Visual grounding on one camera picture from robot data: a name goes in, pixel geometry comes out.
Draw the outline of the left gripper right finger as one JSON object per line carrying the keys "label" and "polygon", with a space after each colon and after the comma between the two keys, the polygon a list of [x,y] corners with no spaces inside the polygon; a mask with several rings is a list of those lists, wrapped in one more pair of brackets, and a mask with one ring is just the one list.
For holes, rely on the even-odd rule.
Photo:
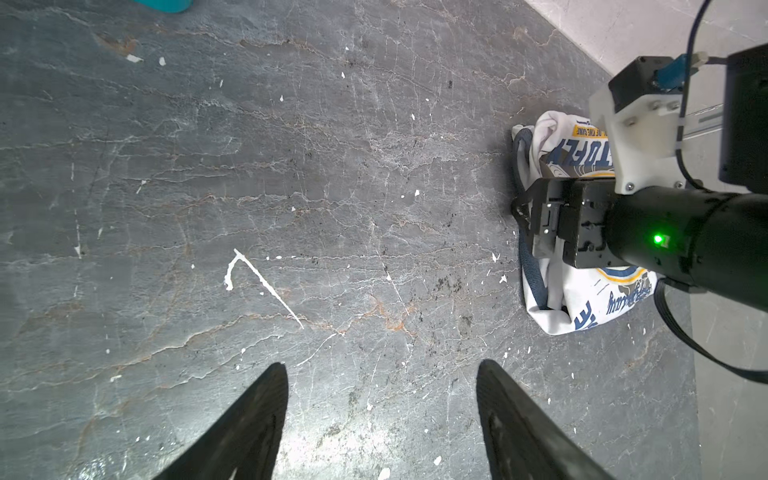
{"label": "left gripper right finger", "polygon": [[477,371],[476,397],[493,479],[609,479],[495,361]]}

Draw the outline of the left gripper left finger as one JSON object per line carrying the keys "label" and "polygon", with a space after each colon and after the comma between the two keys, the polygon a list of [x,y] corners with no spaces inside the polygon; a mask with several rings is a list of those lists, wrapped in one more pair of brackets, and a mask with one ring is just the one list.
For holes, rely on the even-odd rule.
{"label": "left gripper left finger", "polygon": [[270,479],[289,398],[284,364],[270,365],[159,479]]}

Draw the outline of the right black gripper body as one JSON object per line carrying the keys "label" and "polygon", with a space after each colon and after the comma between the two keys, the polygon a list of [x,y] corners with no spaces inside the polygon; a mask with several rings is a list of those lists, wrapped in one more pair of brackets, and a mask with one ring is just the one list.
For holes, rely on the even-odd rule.
{"label": "right black gripper body", "polygon": [[766,196],[667,187],[615,195],[605,229],[612,254],[679,290],[766,310]]}

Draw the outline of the white tank top navy trim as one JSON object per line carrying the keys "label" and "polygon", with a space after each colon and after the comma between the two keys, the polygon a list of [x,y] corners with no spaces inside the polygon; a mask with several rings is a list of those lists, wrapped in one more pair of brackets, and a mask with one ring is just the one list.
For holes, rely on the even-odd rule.
{"label": "white tank top navy trim", "polygon": [[605,239],[616,198],[607,135],[585,117],[549,110],[511,136],[512,212],[533,320],[553,336],[586,331],[650,297],[656,275],[620,260]]}

